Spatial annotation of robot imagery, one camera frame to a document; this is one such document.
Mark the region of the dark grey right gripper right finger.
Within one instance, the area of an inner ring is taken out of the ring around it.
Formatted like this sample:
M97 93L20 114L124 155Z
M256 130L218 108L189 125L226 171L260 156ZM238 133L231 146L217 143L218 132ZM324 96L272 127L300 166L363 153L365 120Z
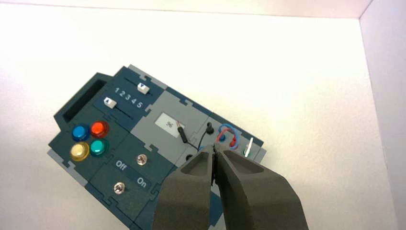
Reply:
M308 229L300 198L282 175L231 150L217 148L215 157L226 229Z

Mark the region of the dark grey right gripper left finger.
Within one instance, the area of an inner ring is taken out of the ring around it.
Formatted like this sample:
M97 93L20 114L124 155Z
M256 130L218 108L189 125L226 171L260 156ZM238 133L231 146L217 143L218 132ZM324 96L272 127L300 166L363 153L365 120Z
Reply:
M154 230L207 230L214 149L206 146L163 182L154 212Z

